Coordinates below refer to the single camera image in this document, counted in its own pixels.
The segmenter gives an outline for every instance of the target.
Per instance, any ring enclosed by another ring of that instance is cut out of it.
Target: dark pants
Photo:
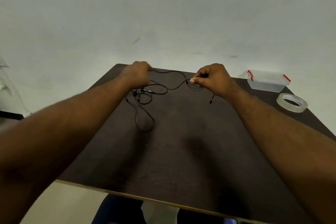
[[[109,194],[101,203],[92,224],[146,224],[142,203],[141,200]],[[180,209],[177,224],[187,223],[223,224],[224,218]]]

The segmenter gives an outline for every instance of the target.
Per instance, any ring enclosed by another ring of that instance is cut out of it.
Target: hand
[[[126,66],[119,77],[129,83],[131,90],[139,89],[149,84],[148,71],[153,71],[153,68],[147,62],[135,61],[132,65]]]
[[[202,78],[202,74],[208,74],[208,78]],[[225,67],[218,63],[202,67],[190,79],[190,82],[199,84],[210,90],[213,94],[223,98],[226,98],[238,86],[230,77]]]

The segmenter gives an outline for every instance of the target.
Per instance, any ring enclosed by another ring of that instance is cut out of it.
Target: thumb
[[[200,86],[206,87],[208,78],[203,78],[203,77],[194,77],[190,79],[190,82],[192,84],[198,84]]]

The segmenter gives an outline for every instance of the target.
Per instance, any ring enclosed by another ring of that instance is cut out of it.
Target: black cable
[[[187,83],[187,86],[188,86],[188,87],[193,86],[194,88],[203,88],[202,86],[198,86],[198,85],[195,85],[195,84],[190,83],[190,79],[187,79],[187,78],[186,78],[186,75],[185,75],[183,72],[181,72],[181,71],[170,70],[170,71],[166,71],[166,72],[160,72],[160,71],[154,69],[154,72],[156,72],[156,73],[162,73],[162,74],[164,74],[164,73],[177,72],[177,73],[182,74],[183,77],[185,78],[185,80],[184,80],[179,86],[177,86],[177,87],[175,87],[175,88],[173,88],[173,89],[167,88],[166,86],[164,86],[164,85],[161,84],[161,83],[158,83],[158,82],[155,82],[155,81],[153,81],[153,80],[150,80],[151,82],[154,82],[154,83],[153,83],[153,84],[149,84],[149,85],[147,85],[147,86],[141,88],[140,91],[139,91],[139,90],[132,90],[133,97],[134,97],[134,99],[136,100],[136,102],[138,103],[137,106],[140,107],[142,110],[144,110],[144,111],[148,114],[148,116],[151,118],[151,120],[153,121],[153,125],[152,125],[149,129],[147,129],[147,130],[141,129],[141,128],[139,127],[139,125],[137,124],[137,114],[138,114],[138,109],[137,109],[137,107],[136,107],[135,105],[133,105],[131,102],[129,102],[128,98],[125,98],[126,102],[129,103],[129,104],[135,109],[135,115],[134,115],[135,125],[137,126],[138,129],[140,129],[140,130],[143,131],[143,132],[148,132],[148,131],[152,130],[153,127],[154,127],[154,118],[149,114],[149,112],[147,112],[147,111],[141,106],[141,105],[147,105],[147,104],[149,104],[149,103],[153,100],[153,96],[152,96],[152,94],[155,94],[155,95],[164,95],[164,94],[167,94],[167,93],[168,93],[168,90],[176,90],[176,89],[178,89],[178,88],[179,88],[183,83],[185,83],[185,82]],[[146,89],[145,89],[146,87],[153,86],[153,85],[162,86],[162,87],[164,87],[164,88],[166,89],[166,91],[165,91],[164,93],[158,93],[158,92],[153,92],[153,91],[151,91],[151,90],[146,90]],[[148,102],[145,102],[145,103],[144,103],[144,102],[141,102],[141,100],[140,100],[141,95],[149,96],[149,97],[150,97],[150,100],[149,100]]]

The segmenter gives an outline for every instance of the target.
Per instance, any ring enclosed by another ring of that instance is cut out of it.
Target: tape roll
[[[294,103],[297,103],[299,106],[290,104],[285,99],[293,101]],[[288,93],[281,93],[276,99],[276,102],[279,104],[279,106],[291,112],[298,112],[298,113],[303,112],[308,107],[308,103],[304,99]]]

